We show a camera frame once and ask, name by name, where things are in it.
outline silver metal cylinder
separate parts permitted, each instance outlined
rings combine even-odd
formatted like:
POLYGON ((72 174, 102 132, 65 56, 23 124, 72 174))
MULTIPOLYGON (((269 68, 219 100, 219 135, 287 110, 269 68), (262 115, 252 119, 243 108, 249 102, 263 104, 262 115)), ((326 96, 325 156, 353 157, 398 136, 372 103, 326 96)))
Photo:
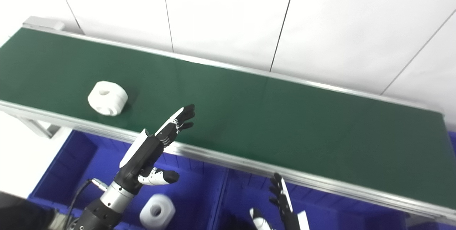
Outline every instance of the silver metal cylinder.
POLYGON ((122 213, 134 198, 134 194, 125 191, 116 182, 112 182, 101 196, 101 202, 115 212, 122 213))

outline white cylindrical object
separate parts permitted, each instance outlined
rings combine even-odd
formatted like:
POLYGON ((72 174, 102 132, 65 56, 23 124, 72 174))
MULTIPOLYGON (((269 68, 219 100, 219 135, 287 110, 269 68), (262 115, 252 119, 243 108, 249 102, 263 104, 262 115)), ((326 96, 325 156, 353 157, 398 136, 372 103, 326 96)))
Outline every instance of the white cylindrical object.
POLYGON ((149 230, 163 230, 176 213, 171 199, 164 194, 154 194, 140 213, 141 224, 149 230))
POLYGON ((114 82, 98 81, 87 97, 90 106, 102 115, 116 116, 127 102, 127 92, 114 82))

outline cable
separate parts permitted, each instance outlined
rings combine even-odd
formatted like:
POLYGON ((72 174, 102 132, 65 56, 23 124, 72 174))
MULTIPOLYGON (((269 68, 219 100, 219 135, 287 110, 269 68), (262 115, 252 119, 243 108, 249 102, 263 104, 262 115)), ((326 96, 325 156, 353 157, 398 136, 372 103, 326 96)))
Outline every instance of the cable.
POLYGON ((70 220, 70 215, 71 215, 71 211, 73 210, 73 206, 74 206, 74 203, 76 202, 76 199, 78 198, 78 196, 82 193, 82 191, 84 191, 84 189, 92 182, 92 179, 87 179, 79 188, 78 188, 78 191, 76 191, 74 197, 73 197, 73 201, 71 201, 71 204, 70 204, 70 207, 68 208, 68 213, 67 213, 67 216, 66 216, 66 219, 65 219, 65 225, 64 225, 64 229, 63 230, 66 230, 68 228, 68 221, 70 220))

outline white floor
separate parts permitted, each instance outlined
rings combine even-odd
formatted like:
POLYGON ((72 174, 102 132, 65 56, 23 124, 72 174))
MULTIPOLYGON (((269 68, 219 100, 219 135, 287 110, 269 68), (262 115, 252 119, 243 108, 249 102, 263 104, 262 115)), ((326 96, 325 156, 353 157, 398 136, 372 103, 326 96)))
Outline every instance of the white floor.
POLYGON ((0 191, 26 198, 52 162, 71 129, 39 137, 13 116, 0 112, 0 191))

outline blue storage crate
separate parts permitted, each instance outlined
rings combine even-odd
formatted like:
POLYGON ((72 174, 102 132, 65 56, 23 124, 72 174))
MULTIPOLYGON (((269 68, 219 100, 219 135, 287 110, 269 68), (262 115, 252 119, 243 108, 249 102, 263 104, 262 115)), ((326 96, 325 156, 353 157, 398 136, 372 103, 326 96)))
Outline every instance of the blue storage crate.
MULTIPOLYGON (((290 183, 287 187, 294 211, 306 211, 311 230, 406 230, 404 212, 290 183)), ((214 229, 229 229, 235 219, 250 222, 249 209, 256 207, 272 227, 283 230, 270 196, 268 178, 229 170, 214 229)))
MULTIPOLYGON (((119 170, 119 162, 130 144, 73 131, 49 166, 29 200, 52 206, 67 213, 76 189, 88 178, 98 178, 108 185, 119 170)), ((116 229, 143 229, 139 213, 156 193, 166 194, 176 207, 168 229, 212 229, 213 217, 227 169, 210 163, 164 153, 155 164, 180 174, 177 183, 144 186, 124 212, 116 229)), ((83 191, 75 203, 79 216, 86 205, 101 196, 93 185, 83 191)))
MULTIPOLYGON (((130 144, 73 131, 29 199, 66 213, 75 190, 87 178, 109 184, 130 144)), ((143 229, 139 213, 156 193, 166 194, 176 206, 168 230, 223 230, 235 220, 252 227, 249 209, 259 208, 267 220, 283 230, 277 207, 268 197, 269 179, 186 157, 164 153, 157 167, 176 170, 177 183, 144 186, 116 229, 143 229)), ((311 230, 406 230, 403 212, 318 190, 287 184, 296 212, 306 210, 311 230)), ((93 185, 81 194, 73 214, 102 192, 93 185)))

